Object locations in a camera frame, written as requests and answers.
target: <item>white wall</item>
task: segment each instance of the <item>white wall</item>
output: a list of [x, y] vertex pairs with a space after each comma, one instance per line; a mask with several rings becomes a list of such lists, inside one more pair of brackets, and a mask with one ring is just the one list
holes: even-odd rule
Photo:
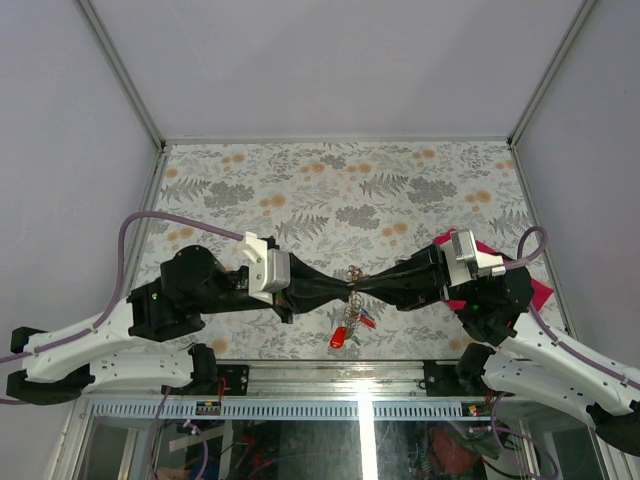
[[[154, 149], [69, 0], [0, 3], [0, 352], [100, 311]], [[5, 377], [19, 363], [0, 370]], [[44, 477], [70, 406], [0, 405], [2, 478]]]
[[640, 3], [600, 2], [519, 147], [581, 340], [640, 367]]
[[506, 138], [582, 0], [94, 0], [167, 138]]

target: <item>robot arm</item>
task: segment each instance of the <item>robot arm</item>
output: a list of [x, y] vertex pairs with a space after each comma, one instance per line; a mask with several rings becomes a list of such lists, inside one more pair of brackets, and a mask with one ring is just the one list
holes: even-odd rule
[[346, 282], [280, 251], [273, 239], [248, 233], [240, 245], [250, 265], [232, 272], [206, 248], [184, 248], [160, 266], [159, 278], [118, 302], [98, 327], [100, 315], [55, 332], [18, 328], [11, 351], [27, 355], [22, 370], [9, 375], [7, 394], [38, 405], [160, 385], [176, 394], [215, 394], [215, 357], [204, 345], [164, 355], [122, 351], [197, 332], [205, 326], [201, 314], [271, 308], [290, 323], [293, 314], [348, 298]]
[[[545, 331], [548, 327], [528, 309], [533, 289], [526, 268], [512, 268], [499, 255], [478, 252], [470, 231], [454, 232], [445, 244], [429, 245], [354, 284], [323, 275], [295, 255], [281, 252], [273, 239], [247, 234], [241, 250], [250, 265], [233, 272], [225, 271], [204, 247], [179, 251], [161, 265], [158, 279], [133, 290], [98, 328], [91, 318], [57, 332], [14, 331], [12, 351], [32, 355], [23, 360], [22, 370], [9, 376], [7, 393], [35, 404], [72, 400], [82, 392], [158, 385], [175, 387], [181, 394], [215, 393], [215, 358], [204, 345], [172, 355], [119, 352], [199, 331], [204, 327], [201, 314], [270, 308], [291, 323], [294, 314], [335, 299], [348, 301], [353, 290], [399, 310], [464, 300], [465, 307], [456, 314], [469, 335], [540, 366], [470, 345], [458, 365], [461, 383], [481, 383], [563, 410], [595, 425], [596, 432], [617, 448], [640, 454], [640, 371], [562, 332]], [[87, 329], [91, 333], [80, 341], [38, 349]], [[595, 364], [613, 369], [615, 376]]]

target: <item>wire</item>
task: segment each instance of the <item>wire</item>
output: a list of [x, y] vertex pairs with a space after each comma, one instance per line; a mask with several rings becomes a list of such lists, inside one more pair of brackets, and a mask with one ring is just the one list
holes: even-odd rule
[[[524, 251], [524, 244], [527, 238], [529, 238], [529, 236], [534, 232], [538, 232], [541, 235], [540, 245], [538, 245], [538, 248], [536, 248], [536, 250], [531, 255], [528, 255], [527, 257], [522, 258], [523, 251]], [[526, 266], [542, 253], [542, 251], [547, 247], [548, 243], [549, 243], [549, 235], [544, 227], [534, 226], [527, 229], [527, 231], [524, 232], [524, 234], [522, 235], [522, 238], [518, 242], [518, 253], [517, 253], [518, 259], [508, 262], [507, 264], [505, 264], [505, 267], [507, 268], [507, 270], [512, 270], [520, 266]], [[560, 338], [555, 333], [553, 333], [553, 330], [542, 319], [542, 317], [540, 316], [540, 313], [538, 313], [538, 310], [533, 305], [533, 302], [529, 304], [529, 310], [531, 312], [531, 315], [535, 319], [536, 323], [538, 324], [538, 326], [544, 331], [544, 333], [547, 334], [547, 336], [551, 338], [551, 340], [553, 340], [554, 343], [556, 343], [565, 352], [569, 353], [570, 355], [580, 360], [581, 362], [586, 363], [590, 367], [595, 368], [599, 372], [604, 373], [605, 375], [609, 375], [610, 377], [613, 377], [620, 382], [626, 382], [626, 385], [633, 387], [636, 390], [640, 390], [640, 382], [636, 382], [632, 379], [626, 378], [621, 373], [618, 373], [615, 370], [605, 367], [604, 365], [600, 365], [598, 362], [595, 362], [594, 360], [583, 355], [582, 353], [580, 353], [570, 345], [567, 345], [562, 340], [560, 340]]]
[[249, 450], [251, 450], [252, 446], [253, 445], [251, 445], [251, 443], [247, 444], [247, 447], [244, 449], [244, 452], [242, 453], [242, 456], [240, 457], [240, 460], [238, 460], [238, 463], [236, 463], [236, 466], [235, 466], [236, 470], [240, 467], [240, 464], [244, 460], [244, 457], [247, 456], [247, 453], [249, 453]]
[[207, 469], [207, 463], [209, 463], [209, 444], [207, 443], [207, 437], [205, 437], [204, 433], [202, 433], [202, 430], [200, 430], [193, 423], [187, 422], [185, 425], [188, 427], [191, 427], [202, 440], [202, 446], [204, 447], [204, 458], [202, 459], [202, 466], [200, 467], [200, 471], [198, 472], [198, 475], [195, 478], [195, 480], [201, 480], [202, 475], [204, 475], [204, 471]]
[[[102, 325], [113, 309], [116, 307], [118, 302], [120, 301], [120, 294], [122, 291], [122, 284], [124, 282], [124, 254], [125, 254], [125, 238], [127, 233], [127, 228], [136, 220], [141, 218], [158, 218], [160, 220], [168, 220], [171, 222], [181, 223], [183, 225], [188, 225], [190, 227], [194, 227], [200, 230], [204, 230], [205, 232], [214, 233], [216, 235], [220, 235], [222, 237], [229, 238], [231, 240], [241, 241], [244, 236], [238, 233], [230, 232], [229, 230], [225, 230], [214, 225], [209, 225], [203, 222], [198, 222], [196, 220], [191, 220], [190, 218], [181, 217], [178, 215], [173, 215], [171, 213], [165, 212], [155, 212], [155, 211], [141, 211], [135, 212], [129, 215], [124, 219], [122, 225], [120, 225], [120, 231], [118, 232], [118, 258], [117, 258], [117, 274], [116, 274], [116, 284], [113, 288], [113, 293], [111, 294], [111, 299], [109, 303], [107, 303], [107, 307], [104, 309], [102, 314], [98, 317], [98, 319], [91, 325], [91, 328], [85, 328], [73, 335], [70, 335], [65, 338], [61, 338], [60, 340], [56, 340], [51, 343], [47, 343], [44, 345], [40, 345], [39, 347], [34, 348], [34, 353], [42, 353], [47, 350], [51, 350], [52, 348], [59, 347], [61, 345], [66, 345], [68, 343], [74, 342], [81, 338], [89, 335], [93, 330], [97, 329]], [[13, 362], [15, 360], [20, 360], [21, 358], [30, 357], [33, 355], [31, 352], [21, 352], [14, 355], [8, 355], [6, 357], [0, 358], [0, 364]], [[0, 404], [3, 405], [24, 405], [26, 402], [15, 403], [15, 400], [5, 400], [0, 399]]]
[[[527, 238], [529, 238], [529, 236], [535, 232], [538, 232], [540, 234], [540, 243], [538, 244], [538, 247], [533, 251], [533, 253], [522, 258], [524, 243], [526, 242]], [[513, 270], [515, 268], [526, 267], [531, 262], [533, 262], [536, 258], [538, 258], [540, 255], [542, 255], [542, 252], [544, 252], [544, 249], [547, 248], [548, 244], [549, 244], [549, 234], [547, 233], [547, 230], [544, 227], [540, 227], [538, 225], [529, 227], [524, 232], [524, 234], [522, 235], [522, 238], [520, 239], [520, 242], [518, 243], [518, 258], [516, 260], [512, 260], [510, 262], [505, 263], [504, 264], [505, 268], [507, 270]]]
[[224, 397], [224, 391], [227, 389], [227, 379], [220, 377], [218, 380], [218, 403], [220, 404], [220, 414], [222, 415], [222, 397]]
[[[542, 445], [540, 442], [533, 439], [532, 437], [525, 435], [524, 433], [516, 432], [515, 430], [511, 430], [509, 428], [497, 426], [498, 405], [500, 404], [500, 400], [502, 400], [505, 396], [506, 396], [506, 393], [504, 392], [498, 395], [498, 398], [496, 398], [496, 401], [493, 403], [493, 409], [491, 409], [491, 430], [493, 432], [493, 438], [498, 444], [498, 448], [502, 451], [502, 454], [505, 456], [505, 458], [509, 460], [509, 462], [511, 462], [523, 474], [529, 475], [531, 478], [534, 478], [535, 480], [556, 480], [560, 475], [560, 469], [558, 468], [558, 464], [554, 460], [553, 456], [547, 451], [547, 449], [545, 449], [544, 445]], [[526, 469], [526, 467], [523, 467], [522, 465], [520, 465], [520, 463], [518, 463], [518, 460], [513, 455], [511, 455], [509, 451], [505, 448], [505, 446], [502, 444], [502, 441], [500, 440], [500, 432], [508, 433], [509, 435], [512, 435], [514, 437], [522, 438], [523, 440], [527, 440], [531, 442], [534, 446], [536, 446], [539, 449], [539, 451], [541, 451], [544, 454], [545, 457], [549, 459], [549, 461], [551, 462], [551, 466], [553, 467], [553, 474], [550, 477], [544, 477], [542, 475], [538, 475], [536, 473], [530, 472]]]
[[487, 396], [484, 398], [484, 405], [485, 407], [488, 407], [489, 404], [491, 403], [491, 400], [493, 400], [493, 396], [495, 395], [495, 391], [492, 389], [489, 389], [489, 391], [487, 392]]
[[502, 475], [505, 478], [514, 478], [515, 480], [522, 480], [522, 475], [511, 475], [510, 473], [505, 473], [502, 470], [499, 470], [498, 468], [494, 467], [484, 458], [482, 459], [482, 463], [484, 463], [487, 467], [489, 467], [491, 470], [496, 472], [498, 475]]

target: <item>black bracket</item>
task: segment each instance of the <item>black bracket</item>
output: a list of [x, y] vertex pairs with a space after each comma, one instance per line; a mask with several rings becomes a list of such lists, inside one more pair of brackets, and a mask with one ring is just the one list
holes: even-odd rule
[[22, 353], [24, 351], [24, 347], [29, 343], [29, 337], [37, 333], [47, 332], [29, 327], [16, 328], [11, 332], [11, 353]]
[[428, 397], [466, 397], [469, 392], [460, 385], [455, 364], [438, 363], [436, 360], [422, 362], [424, 380], [418, 387], [425, 390]]
[[7, 395], [32, 405], [57, 405], [80, 397], [82, 389], [94, 381], [88, 364], [53, 383], [30, 382], [26, 370], [19, 370], [7, 377]]
[[640, 456], [640, 404], [631, 402], [631, 413], [614, 417], [598, 403], [587, 407], [596, 424], [596, 435], [629, 455]]
[[245, 397], [249, 389], [249, 365], [218, 365], [218, 381], [225, 380], [225, 397]]

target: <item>floral patterned surface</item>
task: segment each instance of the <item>floral patterned surface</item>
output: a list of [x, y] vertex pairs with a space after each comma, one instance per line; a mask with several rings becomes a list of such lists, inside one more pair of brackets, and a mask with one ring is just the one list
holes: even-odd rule
[[[350, 264], [365, 274], [388, 268], [452, 227], [470, 227], [478, 240], [514, 255], [530, 225], [503, 142], [176, 145], [156, 208], [273, 235], [283, 250], [340, 278]], [[209, 248], [228, 269], [244, 262], [233, 241], [153, 222], [137, 285], [191, 244]], [[531, 271], [549, 282], [542, 260]], [[361, 325], [338, 350], [329, 339], [343, 312], [339, 301], [293, 325], [269, 310], [209, 316], [201, 332], [148, 349], [197, 341], [234, 359], [454, 359], [471, 341], [444, 304], [397, 312], [371, 297], [365, 303], [377, 328]], [[562, 325], [553, 296], [542, 314]]]

